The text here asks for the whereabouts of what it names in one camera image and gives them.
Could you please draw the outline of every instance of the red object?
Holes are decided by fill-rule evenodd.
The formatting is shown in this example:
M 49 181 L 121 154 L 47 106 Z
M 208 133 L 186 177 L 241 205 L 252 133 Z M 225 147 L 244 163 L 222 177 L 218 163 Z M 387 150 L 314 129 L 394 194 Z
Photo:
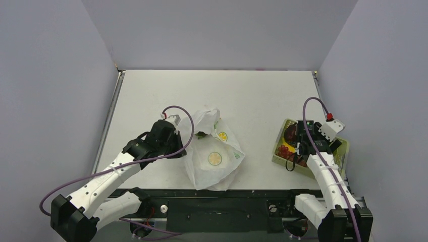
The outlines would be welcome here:
M 333 114 L 331 112 L 327 113 L 327 121 L 330 121 L 333 119 Z
M 150 224 L 148 223 L 148 221 L 149 221 L 149 219 L 151 219 L 153 217 L 153 215 L 154 215 L 154 207 L 151 208 L 151 214 L 150 214 L 150 216 L 146 220 L 146 225 L 150 226 Z

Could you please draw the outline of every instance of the gray wall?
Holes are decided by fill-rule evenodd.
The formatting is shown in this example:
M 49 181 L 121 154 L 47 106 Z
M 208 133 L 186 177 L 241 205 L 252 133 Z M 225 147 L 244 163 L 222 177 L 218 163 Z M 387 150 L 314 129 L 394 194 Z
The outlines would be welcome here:
M 118 73 L 79 0 L 0 6 L 0 241 L 62 241 L 38 203 L 91 172 Z
M 317 70 L 357 0 L 82 0 L 119 69 Z
M 426 0 L 359 0 L 319 70 L 327 107 L 347 125 L 347 174 L 376 241 L 428 235 L 427 11 Z

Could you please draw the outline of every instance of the screw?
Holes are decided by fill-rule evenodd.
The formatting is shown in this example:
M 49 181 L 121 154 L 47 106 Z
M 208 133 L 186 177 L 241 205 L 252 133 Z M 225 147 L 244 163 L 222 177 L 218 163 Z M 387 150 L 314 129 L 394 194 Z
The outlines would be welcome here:
M 269 206 L 269 211 L 271 212 L 271 213 L 275 213 L 276 211 L 277 211 L 277 207 L 275 206 L 275 205 L 270 205 Z
M 168 207 L 166 205 L 162 205 L 160 207 L 160 211 L 161 211 L 161 213 L 166 213 L 168 211 Z

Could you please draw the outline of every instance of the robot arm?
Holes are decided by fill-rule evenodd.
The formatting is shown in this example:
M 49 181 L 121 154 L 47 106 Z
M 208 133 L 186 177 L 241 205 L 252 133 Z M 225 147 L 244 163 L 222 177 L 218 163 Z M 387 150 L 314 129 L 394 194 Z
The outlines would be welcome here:
M 105 203 L 104 201 L 149 162 L 122 167 L 124 164 L 172 154 L 183 147 L 180 133 L 176 130 L 179 121 L 178 115 L 158 120 L 150 132 L 129 141 L 123 151 L 104 169 L 113 171 L 95 177 L 66 198 L 58 195 L 51 204 L 51 227 L 67 242 L 85 242 L 90 241 L 96 231 L 108 223 L 137 212 L 144 198 L 136 194 L 126 192 L 118 198 Z M 186 151 L 170 158 L 184 155 Z
M 314 174 L 326 206 L 323 206 L 313 195 L 300 194 L 295 198 L 295 207 L 318 229 L 319 241 L 355 238 L 356 234 L 353 230 L 348 230 L 351 220 L 348 218 L 351 214 L 350 210 L 357 217 L 357 226 L 360 228 L 371 227 L 373 220 L 370 210 L 362 209 L 351 195 L 338 172 L 339 167 L 334 162 L 332 152 L 341 145 L 341 142 L 335 138 L 344 127 L 342 122 L 333 119 L 332 116 L 328 117 L 323 125 L 311 120 L 306 120 L 305 123 L 300 120 L 297 123 L 297 154 L 306 160 L 307 166 Z M 313 143 L 324 161 L 316 153 L 308 135 L 312 137 Z M 359 233 L 361 241 L 368 241 L 370 229 L 360 230 Z

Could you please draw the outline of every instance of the white plastic bag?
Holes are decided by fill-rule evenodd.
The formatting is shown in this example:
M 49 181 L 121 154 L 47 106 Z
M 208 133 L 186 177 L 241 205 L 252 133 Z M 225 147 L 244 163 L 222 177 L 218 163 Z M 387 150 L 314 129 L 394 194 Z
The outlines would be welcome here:
M 218 109 L 197 111 L 192 118 L 195 125 L 193 134 L 188 117 L 177 126 L 183 144 L 190 135 L 194 135 L 186 148 L 187 155 L 181 158 L 187 174 L 197 190 L 225 191 L 232 183 L 245 153 L 232 131 L 220 119 Z M 195 135 L 199 132 L 204 132 L 206 136 Z

